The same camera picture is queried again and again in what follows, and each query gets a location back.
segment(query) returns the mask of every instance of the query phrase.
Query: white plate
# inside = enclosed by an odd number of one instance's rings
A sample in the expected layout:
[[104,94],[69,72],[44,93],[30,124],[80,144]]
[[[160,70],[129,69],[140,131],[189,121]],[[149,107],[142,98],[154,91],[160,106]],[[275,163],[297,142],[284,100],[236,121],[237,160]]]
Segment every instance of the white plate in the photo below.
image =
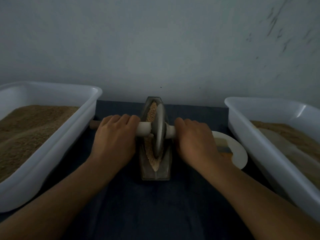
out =
[[248,162],[248,155],[244,147],[239,142],[237,142],[234,138],[226,134],[223,134],[218,131],[212,131],[212,134],[215,138],[222,138],[227,141],[228,146],[233,153],[232,163],[237,168],[243,169]]

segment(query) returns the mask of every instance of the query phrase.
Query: dark blue tablecloth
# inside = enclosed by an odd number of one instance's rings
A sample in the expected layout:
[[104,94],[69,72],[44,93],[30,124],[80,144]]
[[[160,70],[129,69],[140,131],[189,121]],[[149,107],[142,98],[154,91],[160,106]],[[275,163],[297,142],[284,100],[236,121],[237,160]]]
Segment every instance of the dark blue tablecloth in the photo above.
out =
[[[95,119],[140,115],[141,103],[98,101]],[[169,123],[176,117],[205,122],[233,136],[228,109],[165,105]],[[89,156],[95,131],[87,128],[52,172],[39,196],[72,173]],[[245,173],[270,185],[251,159]],[[14,211],[0,214],[0,221]],[[63,239],[253,239],[228,201],[174,152],[170,181],[142,181],[136,156],[78,214]]]

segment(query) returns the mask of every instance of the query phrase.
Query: left hand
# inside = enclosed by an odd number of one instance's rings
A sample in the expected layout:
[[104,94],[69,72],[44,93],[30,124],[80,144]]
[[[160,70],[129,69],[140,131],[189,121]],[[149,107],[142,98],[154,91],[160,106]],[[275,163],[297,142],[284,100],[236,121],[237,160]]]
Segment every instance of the left hand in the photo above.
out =
[[102,120],[87,160],[94,165],[99,177],[111,180],[131,160],[139,121],[138,116],[127,114],[111,115]]

